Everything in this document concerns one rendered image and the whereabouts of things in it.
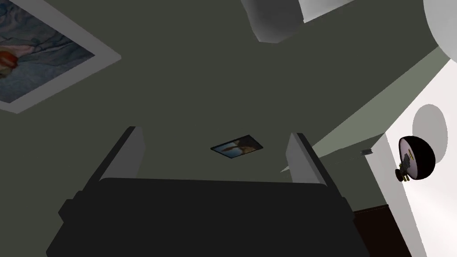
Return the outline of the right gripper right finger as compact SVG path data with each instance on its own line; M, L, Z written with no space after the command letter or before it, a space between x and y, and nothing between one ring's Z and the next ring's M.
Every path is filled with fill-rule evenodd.
M302 133L291 133L286 159L294 183L324 184L330 189L336 185L318 158L313 147Z

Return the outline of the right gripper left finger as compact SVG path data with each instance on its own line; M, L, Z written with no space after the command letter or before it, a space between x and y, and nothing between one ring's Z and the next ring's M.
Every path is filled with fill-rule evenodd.
M104 178L136 178L145 153L142 127L130 126L120 136L84 189Z

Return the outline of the small dark framed picture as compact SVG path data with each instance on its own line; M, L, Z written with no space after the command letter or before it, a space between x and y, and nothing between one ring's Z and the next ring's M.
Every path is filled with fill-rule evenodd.
M212 151L222 154L230 159L263 149L251 135L245 135L235 140L225 142L211 148Z

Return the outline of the white door leaf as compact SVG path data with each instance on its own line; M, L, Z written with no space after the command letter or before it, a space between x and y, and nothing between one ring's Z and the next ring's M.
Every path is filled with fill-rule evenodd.
M399 182L398 142L416 135L435 150L432 175ZM366 160L412 257L457 257L457 63L448 61L418 94Z

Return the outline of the large white framed picture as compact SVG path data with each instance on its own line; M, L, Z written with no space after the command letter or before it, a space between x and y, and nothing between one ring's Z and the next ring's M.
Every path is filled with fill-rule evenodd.
M79 44L39 18L43 0L26 11L0 0L0 110L20 113L116 63L120 55L94 36Z

